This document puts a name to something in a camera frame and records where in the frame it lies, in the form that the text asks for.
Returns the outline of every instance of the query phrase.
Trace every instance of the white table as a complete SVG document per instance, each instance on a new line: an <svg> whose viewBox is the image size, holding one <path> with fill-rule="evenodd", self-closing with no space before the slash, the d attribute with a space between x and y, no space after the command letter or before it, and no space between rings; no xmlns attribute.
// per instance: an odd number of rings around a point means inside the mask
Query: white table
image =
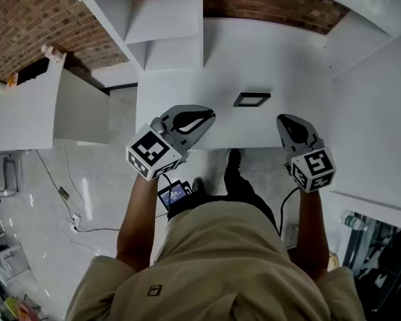
<svg viewBox="0 0 401 321"><path fill-rule="evenodd" d="M0 151L51 148L54 138L108 142L109 97L64 62L0 94Z"/></svg>
<svg viewBox="0 0 401 321"><path fill-rule="evenodd" d="M5 237L6 237L6 233L2 231L0 233L0 239L5 239ZM11 255L14 251L19 251L19 250L22 251L21 244L9 246L7 249L4 249L3 251L0 251L0 282L4 286L7 286L7 284L13 282L18 277L20 277L23 274L25 274L25 273L30 271L30 268L28 267L28 268L18 272L17 274L13 274L9 269L6 268L5 265L3 265L5 263L5 260L6 260L5 258L8 255Z"/></svg>

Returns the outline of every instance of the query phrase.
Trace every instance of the white box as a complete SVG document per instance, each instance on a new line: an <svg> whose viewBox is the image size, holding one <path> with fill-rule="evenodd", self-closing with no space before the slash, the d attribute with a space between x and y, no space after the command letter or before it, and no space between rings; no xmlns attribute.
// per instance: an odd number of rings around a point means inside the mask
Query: white box
<svg viewBox="0 0 401 321"><path fill-rule="evenodd" d="M291 176L306 193L331 184L336 165L328 147L291 159Z"/></svg>
<svg viewBox="0 0 401 321"><path fill-rule="evenodd" d="M126 145L126 160L150 181L175 168L181 154L144 124Z"/></svg>

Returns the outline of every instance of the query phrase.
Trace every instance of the power strip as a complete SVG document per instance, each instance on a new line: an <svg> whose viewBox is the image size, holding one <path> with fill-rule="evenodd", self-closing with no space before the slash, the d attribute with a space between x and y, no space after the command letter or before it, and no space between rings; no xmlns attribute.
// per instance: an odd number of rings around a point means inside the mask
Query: power strip
<svg viewBox="0 0 401 321"><path fill-rule="evenodd" d="M80 217L77 214L73 214L72 216L72 222L70 224L70 229L74 232L77 233L77 229L79 227L79 223L80 223Z"/></svg>

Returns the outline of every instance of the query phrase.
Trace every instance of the hand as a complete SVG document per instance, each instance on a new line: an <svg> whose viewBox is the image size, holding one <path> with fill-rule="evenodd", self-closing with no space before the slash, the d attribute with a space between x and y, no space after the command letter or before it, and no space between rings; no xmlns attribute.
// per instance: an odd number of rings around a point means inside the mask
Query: hand
<svg viewBox="0 0 401 321"><path fill-rule="evenodd" d="M18 320L19 321L39 321L39 317L34 309L25 302L20 302L18 305Z"/></svg>

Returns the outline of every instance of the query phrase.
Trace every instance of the black cable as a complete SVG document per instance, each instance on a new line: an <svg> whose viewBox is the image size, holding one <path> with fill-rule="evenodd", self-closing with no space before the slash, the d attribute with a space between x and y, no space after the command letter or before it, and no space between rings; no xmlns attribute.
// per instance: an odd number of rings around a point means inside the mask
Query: black cable
<svg viewBox="0 0 401 321"><path fill-rule="evenodd" d="M64 228L62 228L62 224L64 223L65 220L69 221L70 224L71 224L71 221L70 221L69 219L64 219L64 220L61 222L61 230L62 230L62 233L65 234L65 236L67 237L67 239L68 239L68 241L69 241L70 243L74 243L74 244L76 244L76 245L79 245L79 246L82 246L82 247L86 247L87 249L90 249L90 250L92 250L92 251L98 253L98 255L101 255L101 252L97 251L96 249L93 249L92 247L89 247L89 246L86 246L86 245L84 245L84 244L82 244L82 243L78 243L78 242L76 242L76 241L71 240L71 239L68 237L67 233L64 231Z"/></svg>
<svg viewBox="0 0 401 321"><path fill-rule="evenodd" d="M84 211L84 210L85 210L85 200L83 200L83 197L80 195L78 189L77 189L76 186L74 185L72 176L70 175L70 168L68 167L67 143L66 143L66 142L64 143L64 154L65 154L65 162L67 163L67 174L68 174L68 178L70 179L70 182L72 183L74 190L76 191L76 193L79 195L80 199L82 200L83 209L82 209L81 211Z"/></svg>
<svg viewBox="0 0 401 321"><path fill-rule="evenodd" d="M72 217L72 212L70 211L70 208L68 207L68 204L66 203L66 201L64 200L64 198L62 197L62 195L59 193L59 189L58 189L58 187L56 186L55 182L53 181L53 178L52 178L52 176L51 176L51 173L49 172L49 169L47 168L47 166L46 166L44 160L43 160L42 157L40 156L39 151L36 150L36 152L37 152L37 154L39 155L39 158L40 158L41 162L43 163L43 166L45 167L46 172L47 172L47 174L49 175L49 178L51 179L53 186L55 187L55 190L57 191L59 197L61 197L61 200L64 202L65 206L67 207L68 213L70 214L70 219L72 220L72 219L73 219L73 217Z"/></svg>
<svg viewBox="0 0 401 321"><path fill-rule="evenodd" d="M116 228L94 228L94 229L89 229L87 231L80 231L79 229L77 229L77 227L74 227L74 229L79 232L79 233L89 233L89 232L93 232L93 231L120 231L120 229L116 229Z"/></svg>
<svg viewBox="0 0 401 321"><path fill-rule="evenodd" d="M279 223L279 224L280 224L280 225L279 225L279 236L281 236L281 234L282 234L283 206L284 206L285 202L287 202L287 200L290 198L290 196L292 196L292 194L294 194L294 192L296 192L297 190L299 190L299 187L294 188L294 189L290 192L290 194L288 194L287 197L284 198L284 200L283 200L283 202L282 202L282 205L281 205L281 222Z"/></svg>
<svg viewBox="0 0 401 321"><path fill-rule="evenodd" d="M171 206L171 190L172 190L172 183L171 180L168 178L168 176L166 176L165 174L163 174L163 176L165 177L165 179L168 181L169 183L169 193L168 193L168 211L169 211L169 206Z"/></svg>

